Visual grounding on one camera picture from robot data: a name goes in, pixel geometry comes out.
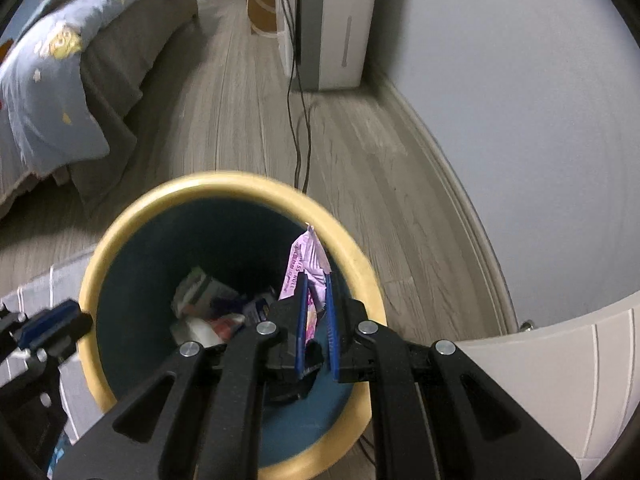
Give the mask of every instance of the bed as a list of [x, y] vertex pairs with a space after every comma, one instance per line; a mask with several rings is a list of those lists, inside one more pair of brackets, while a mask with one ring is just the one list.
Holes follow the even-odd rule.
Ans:
[[[65, 13], [69, 4], [80, 18]], [[135, 149], [124, 116], [142, 79], [197, 12], [196, 0], [41, 5], [0, 66], [0, 218], [50, 176], [70, 180], [85, 211], [95, 208]]]

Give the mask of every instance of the baseboard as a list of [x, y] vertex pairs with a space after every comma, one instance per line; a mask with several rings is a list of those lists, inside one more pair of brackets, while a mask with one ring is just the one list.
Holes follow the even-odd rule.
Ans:
[[483, 298], [482, 307], [492, 310], [502, 334], [518, 331], [513, 303], [500, 264], [489, 238], [482, 226], [471, 200], [458, 176], [445, 157], [437, 140], [428, 131], [421, 118], [396, 89], [393, 83], [370, 60], [367, 60], [364, 79], [385, 109], [408, 130], [415, 144], [420, 146], [433, 174], [441, 184], [436, 190], [447, 214], [450, 225], [465, 253], [476, 265], [470, 265], [474, 287]]

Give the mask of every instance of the power cord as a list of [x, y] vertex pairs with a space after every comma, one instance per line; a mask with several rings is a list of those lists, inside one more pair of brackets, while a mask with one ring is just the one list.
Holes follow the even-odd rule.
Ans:
[[369, 444], [371, 446], [371, 449], [375, 449], [375, 448], [374, 448], [373, 444], [369, 441], [369, 439], [366, 436], [363, 435], [358, 439], [358, 446], [360, 447], [360, 450], [362, 451], [362, 454], [366, 457], [367, 460], [369, 460], [369, 462], [371, 462], [373, 467], [375, 467], [376, 466], [376, 461], [372, 459], [371, 455], [365, 449], [363, 441], [366, 442], [367, 444]]
[[294, 69], [298, 74], [298, 88], [300, 90], [300, 100], [302, 101], [302, 109], [305, 116], [305, 124], [306, 124], [306, 136], [308, 149], [306, 152], [306, 171], [305, 171], [305, 180], [302, 185], [302, 193], [306, 194], [308, 184], [309, 184], [309, 170], [311, 164], [311, 123], [310, 123], [310, 112], [306, 110], [306, 102], [305, 95], [302, 91], [302, 83], [300, 81], [300, 65], [298, 63], [298, 56], [296, 55], [296, 41], [294, 34], [294, 20], [293, 20], [293, 11], [291, 9], [291, 2], [289, 0], [280, 0], [280, 4], [282, 5], [282, 10], [284, 12], [285, 21], [287, 22], [287, 28], [289, 30], [289, 39], [291, 41], [291, 51], [292, 51], [292, 59], [291, 59], [291, 74], [289, 76], [289, 87], [287, 89], [287, 112], [289, 114], [289, 127], [291, 129], [291, 135], [293, 136], [293, 142], [296, 147], [296, 171], [294, 174], [294, 186], [297, 189], [300, 189], [300, 169], [302, 165], [302, 156], [300, 154], [300, 144], [298, 142], [298, 136], [296, 135], [295, 129], [293, 128], [293, 119], [291, 117], [291, 106], [290, 106], [290, 94], [291, 94], [291, 86], [293, 84], [293, 75]]

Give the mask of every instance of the wooden floor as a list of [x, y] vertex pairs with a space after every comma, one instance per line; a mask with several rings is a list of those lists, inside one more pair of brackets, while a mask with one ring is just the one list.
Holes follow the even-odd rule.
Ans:
[[[45, 182], [0, 221], [0, 294], [97, 242], [129, 203], [173, 177], [243, 170], [292, 184], [287, 83], [276, 41], [250, 34], [244, 0], [203, 1], [199, 22], [174, 35], [145, 79], [144, 98], [127, 119], [137, 149], [98, 210], [86, 218], [72, 186]], [[497, 335], [500, 325], [471, 278], [474, 263], [463, 258], [433, 175], [402, 125], [366, 86], [306, 98], [308, 194], [369, 256], [389, 325], [426, 344]], [[304, 158], [300, 96], [291, 101]], [[354, 447], [320, 478], [373, 477]]]

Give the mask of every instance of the trash can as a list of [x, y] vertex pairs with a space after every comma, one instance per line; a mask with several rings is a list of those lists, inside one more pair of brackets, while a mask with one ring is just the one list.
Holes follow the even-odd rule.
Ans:
[[[106, 412], [175, 350], [170, 303], [191, 267], [248, 292], [280, 290], [289, 248], [315, 227], [342, 282], [385, 324], [382, 296], [366, 256], [322, 206], [254, 174], [197, 173], [133, 203], [111, 225], [89, 262], [80, 292], [94, 329], [79, 344], [84, 374]], [[316, 337], [326, 348], [326, 331]], [[308, 479], [337, 462], [370, 421], [367, 383], [338, 384], [328, 359], [306, 399], [265, 410], [262, 480]]]

